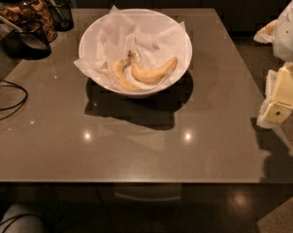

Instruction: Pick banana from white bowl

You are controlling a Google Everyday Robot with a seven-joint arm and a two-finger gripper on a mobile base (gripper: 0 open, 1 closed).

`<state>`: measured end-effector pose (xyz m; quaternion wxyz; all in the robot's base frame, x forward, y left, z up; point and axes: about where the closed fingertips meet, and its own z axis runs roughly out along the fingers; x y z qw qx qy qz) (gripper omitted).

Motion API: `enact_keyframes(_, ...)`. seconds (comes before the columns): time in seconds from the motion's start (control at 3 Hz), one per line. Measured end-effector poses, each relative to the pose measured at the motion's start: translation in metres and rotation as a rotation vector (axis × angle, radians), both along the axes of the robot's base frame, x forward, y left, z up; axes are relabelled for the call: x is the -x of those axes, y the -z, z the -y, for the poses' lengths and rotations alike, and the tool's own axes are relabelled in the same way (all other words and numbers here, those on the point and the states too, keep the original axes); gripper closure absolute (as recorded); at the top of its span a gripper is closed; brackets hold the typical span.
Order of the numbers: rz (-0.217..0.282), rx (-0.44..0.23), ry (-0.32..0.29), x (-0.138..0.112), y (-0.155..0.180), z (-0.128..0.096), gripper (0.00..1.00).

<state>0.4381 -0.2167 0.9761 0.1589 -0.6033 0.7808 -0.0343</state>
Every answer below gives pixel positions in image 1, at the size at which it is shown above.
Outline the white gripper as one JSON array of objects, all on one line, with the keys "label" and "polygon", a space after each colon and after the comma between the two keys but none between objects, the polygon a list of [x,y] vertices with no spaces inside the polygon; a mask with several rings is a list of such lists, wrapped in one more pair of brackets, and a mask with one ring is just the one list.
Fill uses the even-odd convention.
[{"label": "white gripper", "polygon": [[293,0],[277,19],[254,35],[254,40],[272,44],[274,56],[286,61],[278,71],[270,70],[266,77],[266,98],[257,125],[270,129],[282,125],[293,113]]}]

